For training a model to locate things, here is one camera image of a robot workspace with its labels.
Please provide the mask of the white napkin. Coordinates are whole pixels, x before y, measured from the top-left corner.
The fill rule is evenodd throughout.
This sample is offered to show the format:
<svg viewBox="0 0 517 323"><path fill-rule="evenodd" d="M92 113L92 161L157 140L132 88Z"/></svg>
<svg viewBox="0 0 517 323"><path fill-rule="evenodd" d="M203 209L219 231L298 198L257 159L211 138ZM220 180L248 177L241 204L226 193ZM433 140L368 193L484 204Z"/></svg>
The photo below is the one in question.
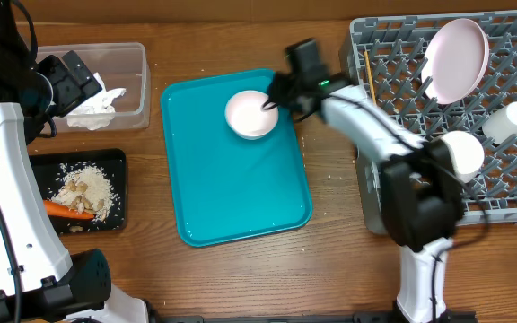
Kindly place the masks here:
<svg viewBox="0 0 517 323"><path fill-rule="evenodd" d="M66 116L69 127L94 131L108 126L114 118L113 101L123 97L127 92L126 88L106 90L100 74L94 73L93 77L101 86L101 90Z"/></svg>

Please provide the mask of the pink bowl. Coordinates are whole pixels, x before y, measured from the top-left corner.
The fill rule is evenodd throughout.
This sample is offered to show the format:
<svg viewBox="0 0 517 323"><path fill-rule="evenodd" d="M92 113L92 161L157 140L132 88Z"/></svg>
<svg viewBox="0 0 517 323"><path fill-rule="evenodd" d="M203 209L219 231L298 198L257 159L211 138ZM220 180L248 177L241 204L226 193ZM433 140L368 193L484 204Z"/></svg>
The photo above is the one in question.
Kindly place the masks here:
<svg viewBox="0 0 517 323"><path fill-rule="evenodd" d="M234 94L225 107L225 119L238 136L257 140L270 133L279 118L278 109L268 103L268 96L259 91Z"/></svg>

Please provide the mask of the wooden chopstick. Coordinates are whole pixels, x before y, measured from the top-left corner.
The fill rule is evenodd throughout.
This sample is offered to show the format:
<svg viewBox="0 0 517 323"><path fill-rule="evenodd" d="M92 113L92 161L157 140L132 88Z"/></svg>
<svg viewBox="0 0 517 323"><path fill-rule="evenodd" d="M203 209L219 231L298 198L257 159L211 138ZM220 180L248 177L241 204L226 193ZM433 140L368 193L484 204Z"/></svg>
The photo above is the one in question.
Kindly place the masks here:
<svg viewBox="0 0 517 323"><path fill-rule="evenodd" d="M371 99L372 99L373 103L376 104L376 94L375 94L373 78L372 78L372 69L371 69L371 64L370 64L369 53L367 50L364 51L364 62L365 62L366 75L367 75L367 79L368 79Z"/></svg>

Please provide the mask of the teal serving tray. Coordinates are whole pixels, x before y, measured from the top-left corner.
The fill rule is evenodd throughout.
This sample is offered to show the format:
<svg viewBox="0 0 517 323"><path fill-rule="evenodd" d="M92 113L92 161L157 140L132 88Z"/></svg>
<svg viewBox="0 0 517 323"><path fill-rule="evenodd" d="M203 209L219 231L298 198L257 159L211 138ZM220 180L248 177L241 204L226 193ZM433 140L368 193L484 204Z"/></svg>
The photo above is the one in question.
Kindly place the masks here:
<svg viewBox="0 0 517 323"><path fill-rule="evenodd" d="M206 247L304 226L312 200L294 123L285 110L258 140L225 116L236 93L265 92L274 73L255 69L174 83L160 98L179 236Z"/></svg>

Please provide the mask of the orange carrot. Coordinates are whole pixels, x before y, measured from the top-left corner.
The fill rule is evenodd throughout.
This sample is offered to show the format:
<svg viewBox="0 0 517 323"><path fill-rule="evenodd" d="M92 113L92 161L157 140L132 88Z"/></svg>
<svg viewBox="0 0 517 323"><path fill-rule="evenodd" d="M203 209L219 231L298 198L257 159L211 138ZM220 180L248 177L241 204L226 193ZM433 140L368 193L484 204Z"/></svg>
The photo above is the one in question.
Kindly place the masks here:
<svg viewBox="0 0 517 323"><path fill-rule="evenodd" d="M78 212L74 209L70 209L65 205L57 204L52 201L44 200L43 204L49 216L85 221L89 221L94 218L93 214L87 212Z"/></svg>

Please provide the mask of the pink round plate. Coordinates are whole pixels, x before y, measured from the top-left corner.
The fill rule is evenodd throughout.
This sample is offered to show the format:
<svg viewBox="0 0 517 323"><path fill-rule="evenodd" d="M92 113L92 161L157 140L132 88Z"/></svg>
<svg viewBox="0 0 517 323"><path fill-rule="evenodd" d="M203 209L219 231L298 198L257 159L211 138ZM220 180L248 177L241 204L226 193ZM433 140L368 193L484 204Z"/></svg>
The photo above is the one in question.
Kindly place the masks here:
<svg viewBox="0 0 517 323"><path fill-rule="evenodd" d="M489 41L476 22L456 19L435 33L424 58L421 81L432 80L425 95L439 104L451 104L471 94L480 83L489 61Z"/></svg>

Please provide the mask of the white bowl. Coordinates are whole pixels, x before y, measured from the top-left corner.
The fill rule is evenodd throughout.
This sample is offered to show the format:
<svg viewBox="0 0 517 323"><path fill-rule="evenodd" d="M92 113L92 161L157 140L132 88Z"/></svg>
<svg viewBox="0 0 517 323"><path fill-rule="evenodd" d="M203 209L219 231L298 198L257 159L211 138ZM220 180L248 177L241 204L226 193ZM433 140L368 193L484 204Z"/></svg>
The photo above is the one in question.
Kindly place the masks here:
<svg viewBox="0 0 517 323"><path fill-rule="evenodd" d="M451 131L439 137L451 156L455 175L464 183L473 180L481 169L485 152L475 136L463 131Z"/></svg>

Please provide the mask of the white upturned cup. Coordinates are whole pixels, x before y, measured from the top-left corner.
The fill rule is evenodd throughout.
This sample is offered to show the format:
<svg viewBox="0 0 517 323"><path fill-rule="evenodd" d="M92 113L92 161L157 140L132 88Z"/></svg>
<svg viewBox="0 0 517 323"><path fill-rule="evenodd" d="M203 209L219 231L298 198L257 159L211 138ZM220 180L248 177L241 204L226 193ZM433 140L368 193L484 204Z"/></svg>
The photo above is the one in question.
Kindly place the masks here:
<svg viewBox="0 0 517 323"><path fill-rule="evenodd" d="M495 144L501 144L510 136L517 135L517 101L493 113L483 124L482 130Z"/></svg>

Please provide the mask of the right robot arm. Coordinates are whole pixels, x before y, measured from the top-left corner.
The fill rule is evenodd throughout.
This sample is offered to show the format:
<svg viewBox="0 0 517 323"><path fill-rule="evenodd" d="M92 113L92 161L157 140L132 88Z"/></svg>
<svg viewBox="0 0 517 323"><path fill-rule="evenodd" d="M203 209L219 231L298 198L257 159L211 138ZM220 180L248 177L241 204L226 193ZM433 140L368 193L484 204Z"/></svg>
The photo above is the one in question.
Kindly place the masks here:
<svg viewBox="0 0 517 323"><path fill-rule="evenodd" d="M287 108L322 121L348 137L378 171L379 216L399 245L400 289L388 322L472 322L443 299L448 253L461 219L461 185L444 142L427 142L399 126L340 75L303 84L275 74L266 107Z"/></svg>

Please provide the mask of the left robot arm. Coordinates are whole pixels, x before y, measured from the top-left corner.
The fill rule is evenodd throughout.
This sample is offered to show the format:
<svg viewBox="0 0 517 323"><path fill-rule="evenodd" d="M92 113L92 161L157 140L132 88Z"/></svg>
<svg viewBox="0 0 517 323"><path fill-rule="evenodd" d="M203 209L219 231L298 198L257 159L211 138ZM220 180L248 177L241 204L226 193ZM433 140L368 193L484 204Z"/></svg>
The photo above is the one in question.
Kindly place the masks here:
<svg viewBox="0 0 517 323"><path fill-rule="evenodd" d="M49 220L27 147L101 87L74 52L38 60L17 30L21 6L0 1L0 322L155 322L112 283L100 250L71 254Z"/></svg>

